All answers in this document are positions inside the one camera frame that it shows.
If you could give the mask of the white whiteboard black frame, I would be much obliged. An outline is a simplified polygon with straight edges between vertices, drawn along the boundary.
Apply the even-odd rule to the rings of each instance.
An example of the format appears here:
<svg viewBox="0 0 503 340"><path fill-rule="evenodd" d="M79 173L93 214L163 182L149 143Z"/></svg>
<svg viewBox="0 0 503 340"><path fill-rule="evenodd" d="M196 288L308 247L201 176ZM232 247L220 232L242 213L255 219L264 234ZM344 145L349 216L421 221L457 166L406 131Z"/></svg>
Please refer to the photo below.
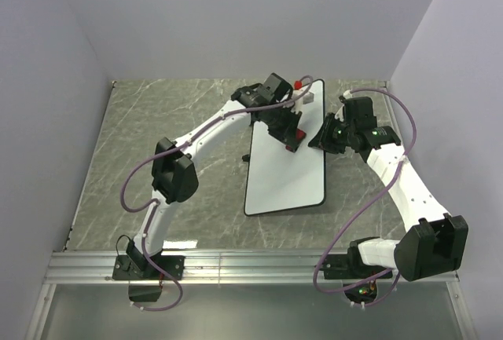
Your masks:
<svg viewBox="0 0 503 340"><path fill-rule="evenodd" d="M244 196L245 215L316 207L325 201L325 153L308 146L325 118L325 82L315 80L310 92L314 101L302 107L298 125L307 135L296 152L288 151L273 139L265 124L253 125Z"/></svg>

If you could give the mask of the red whiteboard eraser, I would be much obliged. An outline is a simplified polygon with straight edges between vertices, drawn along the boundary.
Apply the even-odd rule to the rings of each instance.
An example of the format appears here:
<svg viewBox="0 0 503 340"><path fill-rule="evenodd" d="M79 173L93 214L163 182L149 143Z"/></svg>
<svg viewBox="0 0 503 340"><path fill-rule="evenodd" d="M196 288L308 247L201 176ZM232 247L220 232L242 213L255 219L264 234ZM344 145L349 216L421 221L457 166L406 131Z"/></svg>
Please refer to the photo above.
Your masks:
<svg viewBox="0 0 503 340"><path fill-rule="evenodd" d="M306 137L306 133L303 130L301 130L301 129L296 130L296 147L297 148L301 145L301 143L305 139L305 137Z"/></svg>

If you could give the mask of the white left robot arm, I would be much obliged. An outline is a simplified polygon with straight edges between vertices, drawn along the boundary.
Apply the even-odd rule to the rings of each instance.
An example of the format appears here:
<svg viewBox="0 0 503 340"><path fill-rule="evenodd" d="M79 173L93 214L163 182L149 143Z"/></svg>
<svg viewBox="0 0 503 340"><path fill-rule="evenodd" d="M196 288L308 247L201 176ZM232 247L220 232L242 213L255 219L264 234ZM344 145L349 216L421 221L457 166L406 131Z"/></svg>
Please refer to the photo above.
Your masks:
<svg viewBox="0 0 503 340"><path fill-rule="evenodd" d="M198 159L227 137L256 122L267 133L296 152L306 134L299 129L303 97L310 91L301 80L290 84L272 73L263 83L242 86L208 120L174 141L161 139L155 154L148 158L152 170L152 196L143 205L147 214L140 232L129 241L126 254L131 269L142 279L156 275L158 255L163 249L174 212L198 189Z"/></svg>

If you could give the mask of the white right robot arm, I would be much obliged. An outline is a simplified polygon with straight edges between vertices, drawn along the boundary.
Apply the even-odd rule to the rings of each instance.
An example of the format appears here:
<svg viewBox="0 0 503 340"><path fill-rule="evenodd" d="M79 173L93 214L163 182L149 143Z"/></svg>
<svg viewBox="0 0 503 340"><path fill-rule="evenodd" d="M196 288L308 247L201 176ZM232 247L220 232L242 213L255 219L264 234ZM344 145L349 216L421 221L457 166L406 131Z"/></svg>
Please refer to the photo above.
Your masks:
<svg viewBox="0 0 503 340"><path fill-rule="evenodd" d="M353 241L341 265L325 254L319 269L336 270L349 279L395 270L407 281L458 270L468 237L466 220L451 215L430 193L409 161L410 148L392 127L378 124L370 97L356 97L348 90L340 101L341 109L326 115L310 146L331 154L349 148L359 154L393 200L406 234L400 240Z"/></svg>

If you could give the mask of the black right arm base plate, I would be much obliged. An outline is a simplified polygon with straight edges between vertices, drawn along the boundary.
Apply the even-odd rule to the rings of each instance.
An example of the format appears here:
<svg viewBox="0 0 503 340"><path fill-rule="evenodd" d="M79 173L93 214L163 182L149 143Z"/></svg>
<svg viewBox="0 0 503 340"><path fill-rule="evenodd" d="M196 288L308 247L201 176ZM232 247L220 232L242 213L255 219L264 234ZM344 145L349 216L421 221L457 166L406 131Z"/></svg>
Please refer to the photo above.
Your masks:
<svg viewBox="0 0 503 340"><path fill-rule="evenodd" d="M384 272L378 279L390 279L392 272L376 265L365 265L359 254L329 254L321 264L321 268L314 272L314 277L323 280L363 280Z"/></svg>

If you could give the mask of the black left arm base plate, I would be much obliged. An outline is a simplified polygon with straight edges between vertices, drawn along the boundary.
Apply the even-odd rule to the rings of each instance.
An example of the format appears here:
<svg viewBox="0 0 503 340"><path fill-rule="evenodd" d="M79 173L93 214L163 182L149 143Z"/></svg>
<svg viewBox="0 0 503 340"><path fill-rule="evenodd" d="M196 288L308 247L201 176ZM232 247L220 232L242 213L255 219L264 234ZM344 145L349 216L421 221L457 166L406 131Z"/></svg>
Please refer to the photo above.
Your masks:
<svg viewBox="0 0 503 340"><path fill-rule="evenodd" d="M181 255L157 255L153 258L155 264L171 275L175 280L180 280L184 271L185 257ZM139 281L159 280L161 271L154 268L144 260L140 266L134 264L129 256L122 254L116 257L112 280Z"/></svg>

